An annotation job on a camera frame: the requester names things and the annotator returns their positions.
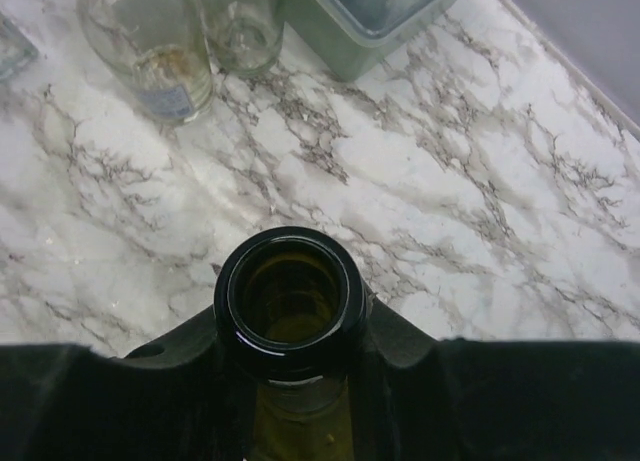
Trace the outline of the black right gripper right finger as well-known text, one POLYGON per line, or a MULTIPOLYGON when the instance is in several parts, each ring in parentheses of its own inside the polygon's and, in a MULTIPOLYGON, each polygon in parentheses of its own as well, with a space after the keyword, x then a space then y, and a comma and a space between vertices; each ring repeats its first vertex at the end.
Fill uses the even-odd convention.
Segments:
POLYGON ((635 460, 639 346, 439 341, 375 302, 351 402, 360 460, 635 460))

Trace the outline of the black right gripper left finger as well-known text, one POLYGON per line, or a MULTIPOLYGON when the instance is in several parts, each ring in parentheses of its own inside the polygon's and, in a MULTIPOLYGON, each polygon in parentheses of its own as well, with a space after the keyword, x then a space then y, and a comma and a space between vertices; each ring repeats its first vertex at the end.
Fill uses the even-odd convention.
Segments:
POLYGON ((224 365, 236 329, 207 308, 124 357, 2 345, 2 459, 247 459, 224 365))

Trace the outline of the green wine bottle silver neck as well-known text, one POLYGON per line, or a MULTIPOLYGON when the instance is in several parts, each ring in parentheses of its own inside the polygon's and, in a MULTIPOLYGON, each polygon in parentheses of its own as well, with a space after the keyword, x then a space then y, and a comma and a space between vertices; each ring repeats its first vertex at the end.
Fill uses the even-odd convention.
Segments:
POLYGON ((311 228, 267 229, 227 258, 213 311, 246 459, 355 459, 349 371, 370 305, 348 251, 311 228))

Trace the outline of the tall clear glass bottle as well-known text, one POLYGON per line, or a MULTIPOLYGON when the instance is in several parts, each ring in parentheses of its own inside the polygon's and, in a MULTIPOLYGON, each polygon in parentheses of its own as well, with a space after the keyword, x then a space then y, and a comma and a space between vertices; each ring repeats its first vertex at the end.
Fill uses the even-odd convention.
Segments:
POLYGON ((284 0, 199 0, 204 32, 218 64, 252 77, 267 71, 283 44, 284 0))

